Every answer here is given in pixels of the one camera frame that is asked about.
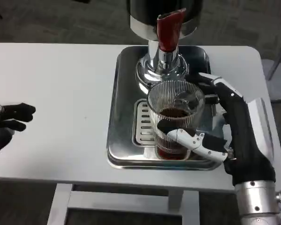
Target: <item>stainless steel tray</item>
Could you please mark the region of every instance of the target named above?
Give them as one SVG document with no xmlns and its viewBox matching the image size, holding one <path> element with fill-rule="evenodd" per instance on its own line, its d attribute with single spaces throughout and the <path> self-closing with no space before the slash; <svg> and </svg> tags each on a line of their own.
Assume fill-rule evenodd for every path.
<svg viewBox="0 0 281 225">
<path fill-rule="evenodd" d="M 135 78 L 135 65 L 146 54 L 146 46 L 133 46 L 124 49 L 118 56 L 114 89 L 111 103 L 111 116 L 107 138 L 108 160 L 116 168 L 138 169 L 179 169 L 211 170 L 217 163 L 196 157 L 187 160 L 164 160 L 155 153 L 151 142 L 136 140 L 136 122 L 138 103 L 146 98 Z M 190 65 L 190 74 L 197 72 L 210 73 L 208 56 L 196 46 L 180 46 Z M 206 105 L 202 116 L 200 130 L 213 131 L 214 105 Z"/>
</svg>

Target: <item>gray carpet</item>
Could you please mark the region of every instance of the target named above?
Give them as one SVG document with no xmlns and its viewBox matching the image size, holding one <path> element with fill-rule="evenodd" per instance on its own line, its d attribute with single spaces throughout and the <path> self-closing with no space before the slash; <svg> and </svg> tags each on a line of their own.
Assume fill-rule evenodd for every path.
<svg viewBox="0 0 281 225">
<path fill-rule="evenodd" d="M 0 42 L 145 44 L 128 27 L 125 0 L 0 0 Z M 201 25 L 182 44 L 249 45 L 274 59 L 281 46 L 281 0 L 205 0 Z M 281 141 L 281 104 L 273 105 Z M 108 191 L 106 187 L 77 187 Z M 0 181 L 0 225 L 45 225 L 54 184 Z M 142 189 L 119 192 L 144 193 Z M 149 190 L 166 195 L 164 190 Z M 239 224 L 233 195 L 201 193 L 203 225 Z M 178 217 L 70 211 L 67 225 L 181 224 Z"/>
</svg>

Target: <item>metal drip tray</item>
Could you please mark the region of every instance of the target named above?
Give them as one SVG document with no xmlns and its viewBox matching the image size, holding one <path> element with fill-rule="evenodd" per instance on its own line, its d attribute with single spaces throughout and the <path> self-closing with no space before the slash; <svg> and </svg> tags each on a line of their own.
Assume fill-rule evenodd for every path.
<svg viewBox="0 0 281 225">
<path fill-rule="evenodd" d="M 128 47 L 118 56 L 114 90 L 111 104 L 111 116 L 108 130 L 107 150 L 110 164 L 116 168 L 138 169 L 179 169 L 211 170 L 217 163 L 192 156 L 189 152 L 184 160 L 165 160 L 155 151 L 153 129 L 150 121 L 146 94 L 140 89 L 135 78 L 135 65 L 146 54 L 146 46 Z M 210 73 L 208 57 L 203 49 L 196 46 L 180 46 L 189 63 L 191 72 Z M 199 130 L 214 133 L 213 116 L 215 105 L 206 105 Z"/>
</svg>

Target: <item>robotic hand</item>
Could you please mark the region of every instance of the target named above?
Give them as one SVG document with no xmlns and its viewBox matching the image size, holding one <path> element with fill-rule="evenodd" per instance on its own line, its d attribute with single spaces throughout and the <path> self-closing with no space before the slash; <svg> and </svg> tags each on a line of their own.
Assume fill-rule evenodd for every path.
<svg viewBox="0 0 281 225">
<path fill-rule="evenodd" d="M 262 99 L 250 103 L 223 78 L 199 73 L 195 83 L 205 94 L 218 95 L 230 124 L 232 142 L 225 148 L 224 139 L 177 127 L 162 120 L 157 127 L 169 138 L 210 160 L 224 163 L 226 173 L 232 175 L 237 204 L 243 225 L 277 225 L 280 219 L 275 199 L 275 172 L 272 166 L 273 143 Z"/>
<path fill-rule="evenodd" d="M 30 122 L 36 109 L 25 103 L 18 105 L 0 105 L 0 150 L 12 139 L 15 131 L 23 131 L 26 125 L 19 122 Z"/>
</svg>

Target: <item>white table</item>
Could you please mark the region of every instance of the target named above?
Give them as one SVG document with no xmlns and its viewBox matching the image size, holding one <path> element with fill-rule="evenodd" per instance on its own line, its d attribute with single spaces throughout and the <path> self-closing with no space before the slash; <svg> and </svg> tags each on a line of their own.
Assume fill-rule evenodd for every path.
<svg viewBox="0 0 281 225">
<path fill-rule="evenodd" d="M 0 151 L 0 180 L 233 191 L 223 166 L 212 171 L 163 171 L 119 170 L 108 164 L 114 69 L 125 47 L 0 44 L 0 103 L 23 101 L 37 108 L 28 128 Z M 243 46 L 203 48 L 213 74 L 223 76 L 247 101 L 263 97 L 280 191 L 281 148 L 259 53 Z M 69 186 L 63 188 L 69 193 Z"/>
</svg>

